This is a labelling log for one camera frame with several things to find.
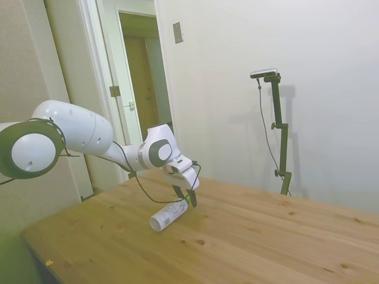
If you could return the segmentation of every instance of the white spray can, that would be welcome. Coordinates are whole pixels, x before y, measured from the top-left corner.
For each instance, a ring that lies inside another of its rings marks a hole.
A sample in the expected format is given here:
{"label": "white spray can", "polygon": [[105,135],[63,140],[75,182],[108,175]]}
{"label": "white spray can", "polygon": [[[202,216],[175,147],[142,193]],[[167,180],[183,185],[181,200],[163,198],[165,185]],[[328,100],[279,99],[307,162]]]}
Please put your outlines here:
{"label": "white spray can", "polygon": [[161,232],[169,224],[174,222],[188,209],[187,201],[173,202],[161,209],[150,218],[150,226],[154,231]]}

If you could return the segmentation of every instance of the wall switch plate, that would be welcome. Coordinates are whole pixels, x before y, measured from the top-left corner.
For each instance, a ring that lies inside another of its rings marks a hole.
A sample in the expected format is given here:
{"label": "wall switch plate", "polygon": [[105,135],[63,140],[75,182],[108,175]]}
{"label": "wall switch plate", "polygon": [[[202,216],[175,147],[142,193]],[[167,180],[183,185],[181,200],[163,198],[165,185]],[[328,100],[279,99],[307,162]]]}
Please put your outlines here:
{"label": "wall switch plate", "polygon": [[177,22],[173,25],[173,27],[174,27],[175,43],[182,43],[183,42],[182,23]]}

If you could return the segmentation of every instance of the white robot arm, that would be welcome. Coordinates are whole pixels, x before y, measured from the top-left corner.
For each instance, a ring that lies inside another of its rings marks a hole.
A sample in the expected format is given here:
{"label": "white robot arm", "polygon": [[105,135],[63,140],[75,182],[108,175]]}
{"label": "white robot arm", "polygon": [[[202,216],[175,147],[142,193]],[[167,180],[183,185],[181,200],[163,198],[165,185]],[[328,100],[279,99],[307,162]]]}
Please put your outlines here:
{"label": "white robot arm", "polygon": [[195,197],[199,181],[194,162],[181,154],[171,129],[165,124],[147,132],[143,143],[119,146],[104,117],[77,105],[45,101],[31,120],[0,124],[0,174],[14,179],[41,176],[68,149],[109,160],[132,173],[162,168],[177,194],[185,188]]}

